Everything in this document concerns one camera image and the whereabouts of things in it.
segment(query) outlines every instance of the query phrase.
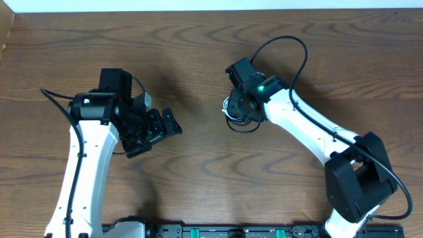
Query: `black cable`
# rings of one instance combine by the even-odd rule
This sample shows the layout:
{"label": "black cable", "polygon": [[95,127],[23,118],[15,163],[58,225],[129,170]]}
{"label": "black cable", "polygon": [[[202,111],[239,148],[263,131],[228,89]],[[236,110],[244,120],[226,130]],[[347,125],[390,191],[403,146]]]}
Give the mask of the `black cable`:
{"label": "black cable", "polygon": [[[75,168],[75,174],[73,175],[73,181],[72,181],[72,186],[71,186],[71,192],[69,193],[69,200],[67,201],[67,209],[66,209],[66,220],[65,220],[65,236],[66,238],[70,238],[71,237],[71,213],[72,213],[72,205],[73,205],[73,197],[75,195],[75,189],[77,186],[77,182],[78,182],[78,176],[79,176],[79,171],[81,170],[81,164],[82,164],[82,158],[84,157],[84,143],[82,140],[82,136],[80,131],[78,130],[78,127],[75,123],[75,121],[72,119],[71,115],[66,112],[66,110],[56,101],[54,100],[50,95],[54,95],[57,96],[58,94],[50,92],[48,90],[45,89],[40,89],[41,93],[46,96],[53,104],[55,104],[55,106],[61,111],[61,113],[63,113],[63,115],[65,115],[66,119],[69,121],[69,123],[71,124],[72,128],[75,130],[75,134],[77,135],[78,138],[78,142],[79,142],[79,153],[78,153],[78,162],[77,162],[77,166]],[[61,98],[70,98],[67,96],[62,96],[59,95],[58,97]]]}
{"label": "black cable", "polygon": [[403,184],[403,182],[400,180],[400,178],[392,171],[390,171],[385,165],[383,165],[382,163],[379,162],[379,160],[377,160],[375,158],[374,155],[369,154],[368,152],[364,151],[363,149],[359,148],[357,145],[354,145],[353,143],[349,142],[347,139],[343,138],[342,136],[338,135],[336,132],[331,131],[330,129],[326,128],[325,126],[323,126],[322,124],[320,124],[318,121],[316,121],[315,119],[313,119],[312,117],[310,117],[306,112],[304,112],[298,105],[297,102],[294,101],[293,96],[292,96],[292,91],[293,91],[293,87],[295,85],[295,82],[298,80],[299,74],[301,73],[301,71],[303,71],[303,68],[305,66],[305,63],[307,63],[307,58],[308,58],[308,51],[307,51],[307,46],[305,45],[305,43],[294,37],[294,36],[279,36],[276,38],[273,38],[269,41],[267,41],[266,43],[264,43],[261,47],[259,47],[259,49],[254,53],[253,57],[251,58],[251,63],[254,60],[254,58],[257,56],[257,54],[259,53],[259,51],[261,49],[263,49],[263,47],[265,47],[266,45],[272,43],[275,40],[279,40],[279,39],[284,39],[284,38],[289,38],[292,40],[296,40],[297,42],[299,42],[303,48],[304,48],[304,61],[303,64],[301,65],[301,67],[298,69],[298,72],[295,74],[294,78],[292,79],[292,83],[291,86],[289,87],[289,99],[294,107],[294,109],[296,109],[301,115],[303,115],[306,119],[308,119],[310,122],[312,122],[314,125],[316,125],[317,127],[319,127],[320,129],[322,129],[324,132],[328,133],[329,135],[331,135],[334,139],[339,139],[342,143],[345,143],[346,145],[350,146],[351,148],[355,149],[356,151],[358,151],[360,154],[364,155],[364,157],[367,157],[368,159],[372,160],[374,163],[378,164],[382,169],[386,170],[389,175],[397,182],[397,184],[400,186],[401,190],[404,192],[405,198],[407,200],[407,211],[400,216],[382,216],[382,215],[368,215],[368,218],[379,218],[379,219],[388,219],[388,220],[400,220],[400,219],[404,219],[407,218],[412,211],[412,199],[411,199],[411,195],[410,192],[407,190],[406,186]]}
{"label": "black cable", "polygon": [[70,100],[73,100],[73,97],[60,95],[60,94],[58,94],[58,93],[53,93],[53,92],[51,92],[51,91],[49,91],[49,90],[47,90],[47,89],[44,89],[44,90],[45,90],[45,92],[46,92],[46,93],[48,93],[49,95],[53,95],[53,96],[55,96],[55,97],[59,97],[59,98],[63,98],[63,99],[70,99]]}
{"label": "black cable", "polygon": [[251,123],[251,121],[247,122],[246,124],[238,124],[238,123],[234,123],[234,122],[232,122],[232,121],[231,121],[231,119],[230,119],[228,116],[226,116],[226,124],[227,124],[227,126],[229,127],[229,129],[231,129],[231,130],[232,130],[232,131],[234,131],[234,132],[240,133],[240,134],[249,134],[249,133],[253,133],[253,132],[255,132],[255,131],[256,131],[256,130],[260,127],[260,122],[258,122],[258,124],[257,124],[256,128],[254,128],[254,129],[252,129],[252,130],[249,130],[249,131],[246,131],[246,132],[242,132],[242,131],[238,131],[237,129],[233,128],[233,127],[229,124],[229,122],[233,123],[233,124],[234,124],[234,125],[236,125],[236,126],[246,126],[246,125],[250,124],[250,123]]}
{"label": "black cable", "polygon": [[141,89],[143,90],[143,93],[145,93],[145,88],[144,86],[141,84],[141,82],[137,79],[137,77],[132,76],[132,79],[138,83],[138,85],[141,87]]}
{"label": "black cable", "polygon": [[366,227],[366,225],[369,223],[369,221],[372,221],[371,218],[365,218],[365,221],[362,223],[362,225],[360,226],[360,228],[357,230],[356,234],[354,235],[353,238],[357,238],[358,234],[360,234],[364,228]]}

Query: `white wall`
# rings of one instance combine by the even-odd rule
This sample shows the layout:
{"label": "white wall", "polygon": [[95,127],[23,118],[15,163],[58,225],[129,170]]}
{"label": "white wall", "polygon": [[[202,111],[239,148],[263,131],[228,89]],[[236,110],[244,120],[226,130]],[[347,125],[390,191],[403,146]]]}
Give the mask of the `white wall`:
{"label": "white wall", "polygon": [[16,13],[416,8],[423,0],[4,0]]}

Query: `wooden table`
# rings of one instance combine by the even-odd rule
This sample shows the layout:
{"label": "wooden table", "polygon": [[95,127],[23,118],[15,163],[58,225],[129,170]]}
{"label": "wooden table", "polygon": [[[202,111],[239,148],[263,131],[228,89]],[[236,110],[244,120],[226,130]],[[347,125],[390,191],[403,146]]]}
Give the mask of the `wooden table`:
{"label": "wooden table", "polygon": [[[184,129],[139,157],[113,156],[103,222],[325,221],[332,208],[313,154],[269,122],[236,134],[221,112],[232,88],[226,67],[286,34],[309,47],[297,91],[337,124],[382,138],[414,199],[413,214],[394,224],[421,237],[423,10],[405,9],[17,15],[0,65],[0,236],[41,237],[58,200],[69,123],[39,89],[87,92],[103,67],[140,78],[154,106],[171,107]],[[286,40],[265,48],[256,66],[290,81],[302,59]],[[398,191],[377,213],[405,209]]]}

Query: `green connector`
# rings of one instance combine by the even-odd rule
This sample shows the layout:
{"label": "green connector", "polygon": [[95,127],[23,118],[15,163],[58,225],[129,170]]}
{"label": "green connector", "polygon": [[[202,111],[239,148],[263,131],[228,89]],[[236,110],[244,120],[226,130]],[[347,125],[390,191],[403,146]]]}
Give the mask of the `green connector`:
{"label": "green connector", "polygon": [[191,238],[200,238],[200,229],[191,229]]}
{"label": "green connector", "polygon": [[286,238],[285,230],[284,229],[276,230],[276,238]]}

